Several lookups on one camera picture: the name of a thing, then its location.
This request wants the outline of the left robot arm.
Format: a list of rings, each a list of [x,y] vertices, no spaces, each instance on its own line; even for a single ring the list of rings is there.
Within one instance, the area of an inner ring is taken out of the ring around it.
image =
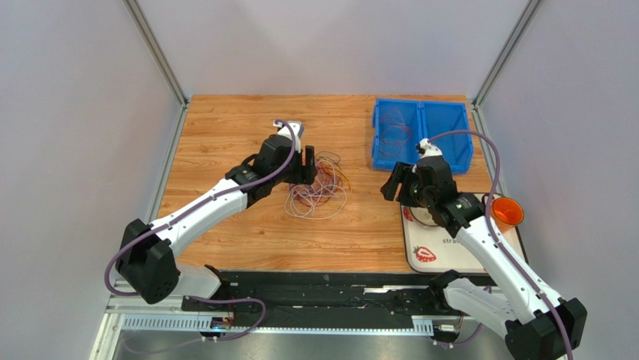
[[[258,153],[233,167],[211,190],[165,217],[131,221],[112,267],[133,288],[132,296],[153,305],[168,296],[211,299],[228,283],[213,266],[180,264],[177,257],[224,219],[269,196],[279,184],[311,185],[317,175],[312,145],[297,136],[274,134]]]

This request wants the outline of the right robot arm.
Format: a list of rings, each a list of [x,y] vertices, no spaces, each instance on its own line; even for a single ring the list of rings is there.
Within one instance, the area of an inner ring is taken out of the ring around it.
[[[548,286],[494,228],[485,204],[460,192],[443,156],[398,162],[380,189],[385,200],[423,208],[487,271],[503,296],[449,270],[429,283],[435,306],[470,315],[498,334],[514,359],[572,359],[581,344],[587,309]]]

